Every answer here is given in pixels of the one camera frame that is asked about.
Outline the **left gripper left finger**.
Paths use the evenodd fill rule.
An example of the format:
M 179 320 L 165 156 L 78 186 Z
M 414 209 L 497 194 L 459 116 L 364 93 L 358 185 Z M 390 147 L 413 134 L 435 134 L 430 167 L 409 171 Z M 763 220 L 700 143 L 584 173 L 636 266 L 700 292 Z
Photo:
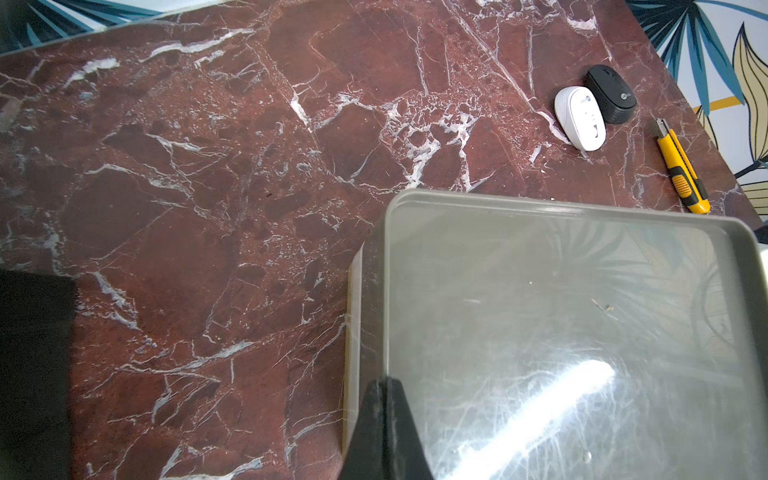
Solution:
M 372 380 L 363 395 L 340 480 L 385 478 L 385 399 L 385 378 Z

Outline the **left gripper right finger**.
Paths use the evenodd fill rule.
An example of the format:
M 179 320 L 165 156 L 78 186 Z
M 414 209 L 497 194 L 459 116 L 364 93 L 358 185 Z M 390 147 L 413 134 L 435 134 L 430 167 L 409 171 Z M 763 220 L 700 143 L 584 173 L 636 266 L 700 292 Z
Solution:
M 403 384 L 384 378 L 383 463 L 385 479 L 433 479 Z

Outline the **grey drawer unit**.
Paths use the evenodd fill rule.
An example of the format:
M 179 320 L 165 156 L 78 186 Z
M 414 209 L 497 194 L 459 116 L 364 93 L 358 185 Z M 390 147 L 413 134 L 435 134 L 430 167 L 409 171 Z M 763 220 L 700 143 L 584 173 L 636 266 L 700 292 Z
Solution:
M 763 479 L 767 286 L 743 222 L 428 190 L 349 270 L 344 459 L 399 380 L 433 479 Z

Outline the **white computer mouse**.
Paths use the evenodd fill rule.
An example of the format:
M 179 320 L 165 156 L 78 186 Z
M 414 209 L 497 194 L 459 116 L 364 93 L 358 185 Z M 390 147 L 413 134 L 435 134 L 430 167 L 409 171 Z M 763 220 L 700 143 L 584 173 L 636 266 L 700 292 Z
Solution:
M 593 93 L 583 86 L 561 89 L 554 100 L 555 114 L 571 144 L 592 152 L 606 140 L 606 127 Z

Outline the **black computer mouse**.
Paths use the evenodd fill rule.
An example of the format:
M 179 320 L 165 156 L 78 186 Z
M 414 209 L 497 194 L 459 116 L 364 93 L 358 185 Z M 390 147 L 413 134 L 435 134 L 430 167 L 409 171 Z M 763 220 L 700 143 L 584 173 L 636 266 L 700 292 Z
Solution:
M 608 65 L 594 65 L 585 75 L 584 85 L 595 97 L 602 117 L 609 124 L 628 122 L 637 99 L 625 80 Z

